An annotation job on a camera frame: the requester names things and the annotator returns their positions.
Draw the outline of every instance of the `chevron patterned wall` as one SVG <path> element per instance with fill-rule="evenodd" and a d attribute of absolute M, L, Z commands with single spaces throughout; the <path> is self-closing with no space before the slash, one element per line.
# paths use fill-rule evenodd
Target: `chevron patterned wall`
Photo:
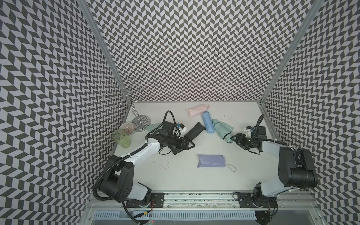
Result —
<path fill-rule="evenodd" d="M 75 0 L 0 1 L 0 224 L 78 221 L 126 111 L 113 80 Z"/>
<path fill-rule="evenodd" d="M 313 0 L 88 0 L 142 101 L 258 100 Z"/>
<path fill-rule="evenodd" d="M 360 224 L 360 2 L 325 1 L 265 107 L 280 137 L 312 151 L 330 224 Z"/>

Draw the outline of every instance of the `glass cup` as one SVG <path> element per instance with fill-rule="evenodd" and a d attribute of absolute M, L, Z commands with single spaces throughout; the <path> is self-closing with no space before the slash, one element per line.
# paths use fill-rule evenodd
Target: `glass cup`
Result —
<path fill-rule="evenodd" d="M 129 136 L 126 135 L 124 129 L 117 129 L 114 130 L 111 134 L 111 138 L 121 147 L 127 148 L 130 146 L 130 139 Z"/>

